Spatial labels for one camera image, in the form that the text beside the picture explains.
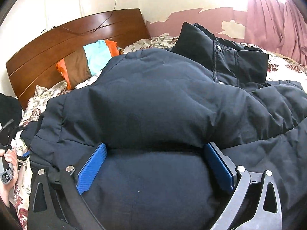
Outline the person's left hand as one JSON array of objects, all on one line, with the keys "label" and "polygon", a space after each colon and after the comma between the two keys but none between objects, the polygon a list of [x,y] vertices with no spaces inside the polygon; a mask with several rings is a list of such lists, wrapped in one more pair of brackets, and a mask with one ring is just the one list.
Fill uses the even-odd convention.
[{"label": "person's left hand", "polygon": [[12,150],[1,150],[1,157],[3,157],[8,163],[8,168],[5,171],[7,182],[1,181],[1,199],[7,208],[10,207],[9,195],[10,191],[14,188],[18,178],[18,160],[16,152]]}]

